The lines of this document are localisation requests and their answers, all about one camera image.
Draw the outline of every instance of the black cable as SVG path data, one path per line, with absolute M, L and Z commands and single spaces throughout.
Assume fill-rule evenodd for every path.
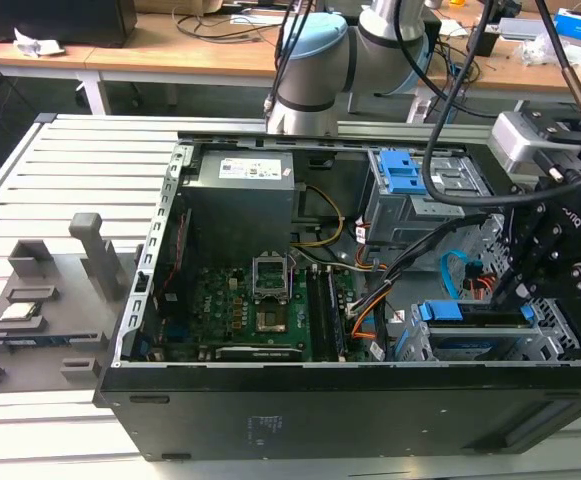
M 277 98 L 277 94 L 279 91 L 279 85 L 281 83 L 281 79 L 283 78 L 283 74 L 285 73 L 286 66 L 288 64 L 288 61 L 290 60 L 290 57 L 292 56 L 292 52 L 294 51 L 294 47 L 297 45 L 297 42 L 299 41 L 299 37 L 301 36 L 301 32 L 303 31 L 303 27 L 305 26 L 306 21 L 308 20 L 308 16 L 310 15 L 310 11 L 312 10 L 313 3 L 314 3 L 314 0 L 308 0 L 308 5 L 306 6 L 306 11 L 303 15 L 303 18 L 301 19 L 301 23 L 299 24 L 299 29 L 297 30 L 297 35 L 294 37 L 294 41 L 293 41 L 292 33 L 294 32 L 294 26 L 296 24 L 297 18 L 299 17 L 298 13 L 297 13 L 297 15 L 295 15 L 294 22 L 292 23 L 292 28 L 290 29 L 290 34 L 288 35 L 288 44 L 286 45 L 286 48 L 284 49 L 284 52 L 283 52 L 282 58 L 281 58 L 280 66 L 277 69 L 277 74 L 276 74 L 274 82 L 272 84 L 271 97 L 272 97 L 273 106 L 274 106 L 274 102 L 276 101 L 276 98 Z
M 201 27 L 206 27 L 206 28 L 216 27 L 217 25 L 228 22 L 230 20 L 223 20 L 223 21 L 217 22 L 213 25 L 206 25 L 206 24 L 202 23 L 201 21 L 199 21 L 199 19 L 197 18 L 197 26 L 194 28 L 194 30 L 188 30 L 188 29 L 184 28 L 181 24 L 183 22 L 185 22 L 186 20 L 189 20 L 190 18 L 197 18 L 197 17 L 195 17 L 194 15 L 185 15 L 185 16 L 181 17 L 179 20 L 177 20 L 177 22 L 175 23 L 175 26 L 177 27 L 177 30 L 179 30 L 181 33 L 183 33 L 184 35 L 187 35 L 189 37 L 192 37 L 192 38 L 197 38 L 199 40 L 203 40 L 203 41 L 207 41 L 207 42 L 222 43 L 222 44 L 232 44 L 232 43 L 238 44 L 238 43 L 247 43 L 247 42 L 258 42 L 258 41 L 263 40 L 263 41 L 270 43 L 270 45 L 273 45 L 265 37 L 261 36 L 261 30 L 274 28 L 274 25 L 264 25 L 261 27 L 254 27 L 254 28 L 249 28 L 247 30 L 240 30 L 237 32 L 224 33 L 221 35 L 204 35 L 201 33 L 197 33 L 197 30 Z M 255 32 L 258 35 L 260 35 L 261 38 L 248 36 L 248 34 L 250 34 L 252 32 Z
M 486 24 L 488 23 L 488 16 L 494 6 L 494 3 L 495 0 L 486 0 L 486 4 L 484 6 L 483 13 L 481 15 L 481 20 L 479 21 L 479 25 L 477 26 L 476 32 L 477 42 L 486 28 Z M 432 154 L 434 152 L 434 147 L 437 144 L 437 140 L 439 139 L 439 135 L 441 134 L 441 130 L 443 129 L 443 126 L 445 124 L 445 120 L 448 117 L 448 113 L 450 112 L 450 109 L 454 105 L 454 99 L 456 98 L 457 93 L 459 93 L 459 90 L 461 89 L 461 84 L 470 70 L 470 65 L 472 64 L 474 56 L 475 50 L 472 49 L 466 56 L 464 66 L 459 72 L 459 75 L 457 76 L 457 81 L 455 82 L 455 85 L 448 94 L 448 101 L 445 103 L 443 110 L 441 111 L 441 114 L 437 119 L 437 123 L 432 129 L 430 140 L 428 141 L 425 153 L 423 154 L 423 160 L 421 162 L 421 176 L 423 177 L 423 183 L 426 187 L 428 195 L 430 195 L 434 200 L 438 202 L 447 203 L 449 205 L 457 205 L 461 207 L 505 207 L 542 202 L 545 200 L 550 200 L 555 197 L 572 193 L 581 188 L 581 178 L 576 178 L 569 185 L 564 185 L 561 187 L 537 191 L 524 195 L 502 195 L 493 197 L 460 197 L 457 195 L 447 195 L 437 190 L 437 187 L 432 181 L 432 168 L 431 168 Z
M 8 85 L 10 85 L 10 88 L 12 88 L 12 90 L 14 90 L 14 92 L 17 94 L 17 96 L 18 96 L 18 97 L 19 97 L 19 98 L 20 98 L 20 99 L 23 101 L 23 103 L 25 103 L 25 104 L 26 104 L 26 106 L 27 106 L 27 107 L 28 107 L 30 110 L 32 110 L 32 112 L 33 112 L 35 115 L 38 115 L 38 114 L 39 114 L 39 112 L 37 111 L 37 109 L 36 109 L 36 108 L 34 108 L 34 107 L 32 106 L 32 104 L 31 104 L 31 103 L 30 103 L 30 102 L 29 102 L 29 101 L 26 99 L 26 97 L 24 97 L 24 96 L 21 94 L 21 92 L 20 92 L 20 91 L 19 91 L 19 90 L 18 90 L 18 89 L 17 89 L 17 88 L 14 86 L 14 84 L 13 84 L 13 83 L 10 81 L 10 79 L 9 79 L 8 77 L 6 77 L 6 76 L 5 76 L 5 75 L 4 75 L 4 74 L 1 72 L 1 70 L 0 70 L 0 77 L 1 77 L 1 78 L 3 78 L 3 79 L 5 80 L 5 82 L 6 82 Z
M 314 236 L 317 237 L 317 242 L 320 242 L 322 240 L 321 232 L 319 232 L 319 230 L 314 232 Z M 332 251 L 332 249 L 328 245 L 323 244 L 323 245 L 321 245 L 321 248 L 328 254 L 328 256 L 332 259 L 333 262 L 340 262 L 341 261 L 341 259 L 337 258 L 335 253 Z
M 489 216 L 490 215 L 487 213 L 477 213 L 467 215 L 463 218 L 456 218 L 438 226 L 425 236 L 421 237 L 393 260 L 390 265 L 388 265 L 388 268 L 381 275 L 379 287 L 368 293 L 362 300 L 355 302 L 355 310 L 363 310 L 362 307 L 369 305 L 378 296 L 390 290 L 403 270 L 410 267 L 417 258 L 435 248 L 446 237 L 446 235 L 459 228 L 482 225 Z
M 277 43 L 274 46 L 274 66 L 279 68 L 279 57 L 281 56 L 281 47 L 283 46 L 283 33 L 286 29 L 286 23 L 288 17 L 290 16 L 290 11 L 292 10 L 292 5 L 294 2 L 292 0 L 288 1 L 288 6 L 283 14 L 283 19 L 281 20 L 281 25 L 279 25 L 279 35 L 277 36 Z
M 435 95 L 441 97 L 444 101 L 448 101 L 448 96 L 443 93 L 439 87 L 437 87 L 432 80 L 430 80 L 430 78 L 428 78 L 428 76 L 423 72 L 423 70 L 421 70 L 419 68 L 419 65 L 417 65 L 417 62 L 414 58 L 412 58 L 412 55 L 410 54 L 410 52 L 408 51 L 408 47 L 405 44 L 405 40 L 403 39 L 403 35 L 401 35 L 401 29 L 400 29 L 400 15 L 401 15 L 401 4 L 402 4 L 403 0 L 397 0 L 396 1 L 396 5 L 394 7 L 394 33 L 397 37 L 397 41 L 399 42 L 399 45 L 401 46 L 401 52 L 403 53 L 403 56 L 406 58 L 406 61 L 408 62 L 408 64 L 410 64 L 410 68 L 412 68 L 412 70 L 414 70 L 414 72 L 417 74 L 417 76 L 423 81 L 423 83 L 426 84 L 426 86 L 432 90 L 434 92 Z M 481 118 L 497 118 L 498 114 L 492 114 L 492 113 L 485 113 L 485 112 L 479 112 L 477 110 L 472 110 L 471 108 L 468 107 L 464 107 L 461 104 L 454 104 L 452 101 L 450 102 L 452 107 L 455 107 L 457 110 L 460 110 L 464 113 L 468 113 L 470 115 L 474 115 L 475 117 L 481 117 Z
M 559 65 L 561 65 L 561 68 L 570 68 L 570 62 L 568 61 L 566 52 L 563 51 L 563 45 L 561 45 L 557 29 L 554 27 L 554 23 L 552 23 L 552 17 L 550 16 L 548 7 L 543 0 L 535 0 L 535 4 L 537 5 L 539 16 L 543 21 L 543 26 L 545 27 L 546 32 L 548 32 L 548 37 L 550 37 L 550 43 L 552 43 L 554 54 L 556 55 L 557 60 L 559 60 Z

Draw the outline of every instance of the white label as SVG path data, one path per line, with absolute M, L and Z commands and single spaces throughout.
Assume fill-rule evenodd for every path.
M 372 355 L 374 355 L 374 358 L 376 358 L 380 362 L 383 362 L 383 359 L 386 358 L 385 352 L 381 349 L 379 345 L 377 345 L 377 342 L 372 342 L 372 345 L 370 345 L 370 353 L 372 353 Z
M 406 320 L 406 311 L 397 310 L 394 315 L 388 319 L 388 323 L 403 323 Z
M 272 158 L 226 158 L 221 161 L 219 178 L 281 180 L 281 160 Z
M 34 340 L 6 340 L 6 345 L 36 345 L 37 342 Z
M 355 229 L 355 233 L 357 234 L 357 243 L 366 243 L 366 229 L 363 227 L 357 227 Z

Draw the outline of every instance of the electronic component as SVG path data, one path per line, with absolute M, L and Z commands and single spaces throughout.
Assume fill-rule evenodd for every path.
M 0 322 L 28 320 L 39 310 L 37 302 L 19 302 L 10 304 L 0 316 Z
M 222 347 L 215 351 L 221 362 L 300 362 L 301 350 L 294 348 Z
M 252 259 L 252 296 L 255 301 L 272 297 L 288 301 L 288 262 L 276 252 L 265 252 Z
M 313 360 L 345 361 L 343 326 L 332 272 L 309 269 L 306 284 Z
M 281 305 L 274 300 L 261 302 L 257 305 L 256 332 L 283 333 L 287 331 L 287 311 L 286 305 Z

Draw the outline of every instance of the desk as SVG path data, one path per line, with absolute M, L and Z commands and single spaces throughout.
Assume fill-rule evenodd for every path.
M 477 0 L 467 0 L 463 7 L 444 2 L 435 13 L 442 20 L 444 17 L 451 18 L 469 28 L 476 25 L 482 10 L 483 4 Z M 521 12 L 518 18 L 539 19 L 539 14 Z M 442 40 L 463 52 L 466 51 L 468 37 L 451 37 L 448 40 L 444 36 Z M 517 108 L 520 108 L 524 101 L 573 103 L 574 99 L 561 76 L 559 67 L 557 65 L 523 65 L 521 59 L 515 54 L 519 45 L 520 42 L 499 38 L 490 57 L 475 57 L 475 61 L 481 67 L 481 76 L 470 87 L 467 96 L 517 100 L 520 102 Z M 446 82 L 445 63 L 438 55 L 433 55 L 428 68 L 428 76 L 439 87 L 443 87 Z M 421 122 L 430 100 L 435 95 L 423 85 L 423 82 L 419 83 L 414 94 L 408 122 Z
M 188 29 L 193 27 L 192 21 L 186 24 Z M 201 28 L 199 33 L 220 35 L 249 28 L 224 23 Z M 277 27 L 261 32 L 272 44 L 277 33 Z M 66 55 L 35 59 L 23 56 L 11 44 L 0 44 L 4 75 L 79 80 L 92 113 L 100 115 L 110 113 L 104 81 L 270 87 L 273 57 L 274 47 L 264 41 L 219 45 L 187 37 L 176 29 L 170 15 L 160 14 L 139 15 L 123 48 L 68 46 Z M 168 93 L 168 103 L 175 103 L 173 89 Z
M 451 7 L 444 2 L 437 14 L 470 27 L 482 8 L 476 0 L 468 0 L 464 7 Z M 538 14 L 522 13 L 521 17 L 538 18 Z M 250 27 L 224 23 L 212 29 L 202 28 L 201 32 L 216 35 L 238 28 Z M 277 32 L 277 28 L 271 28 L 263 35 L 274 43 Z M 465 50 L 466 41 L 465 37 L 452 38 L 450 44 Z M 468 90 L 468 97 L 572 102 L 559 68 L 523 66 L 513 56 L 517 46 L 518 42 L 499 39 L 492 57 L 477 57 L 482 75 Z M 24 57 L 10 44 L 0 44 L 0 69 L 8 76 L 80 80 L 92 113 L 101 115 L 110 113 L 104 81 L 269 87 L 275 73 L 274 49 L 268 43 L 217 45 L 193 39 L 177 31 L 169 15 L 140 15 L 124 48 L 68 46 L 66 50 L 63 56 L 33 59 Z M 431 62 L 429 76 L 439 86 L 445 83 L 445 65 L 437 55 Z M 422 84 L 412 93 L 415 98 L 408 121 L 420 122 L 434 94 Z M 356 96 L 351 98 L 349 111 L 356 110 L 355 99 Z M 175 101 L 170 89 L 168 102 Z
M 413 141 L 425 141 L 431 128 L 339 124 L 344 136 Z M 43 238 L 53 254 L 83 253 L 68 234 L 75 212 L 100 212 L 104 237 L 117 252 L 133 252 L 149 228 L 178 130 L 263 132 L 264 125 L 261 120 L 81 115 L 33 124 L 0 170 L 0 291 L 12 273 L 6 257 L 18 238 Z M 441 137 L 485 143 L 489 133 L 486 126 L 451 125 Z M 0 394 L 0 480 L 474 480 L 537 478 L 533 472 L 557 478 L 549 473 L 555 471 L 569 472 L 558 478 L 581 479 L 581 419 L 523 455 L 150 464 L 112 412 L 91 405 L 92 395 L 87 390 Z

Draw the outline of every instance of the white paper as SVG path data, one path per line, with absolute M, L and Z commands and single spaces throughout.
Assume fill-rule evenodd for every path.
M 463 37 L 468 35 L 468 31 L 456 20 L 443 19 L 441 20 L 441 30 L 439 30 L 439 35 Z
M 221 161 L 219 178 L 281 180 L 281 160 L 226 158 Z
M 21 33 L 16 28 L 14 29 L 16 40 L 13 42 L 14 46 L 28 57 L 39 58 L 44 55 L 57 55 L 65 53 L 65 50 L 59 46 L 56 40 L 36 40 Z

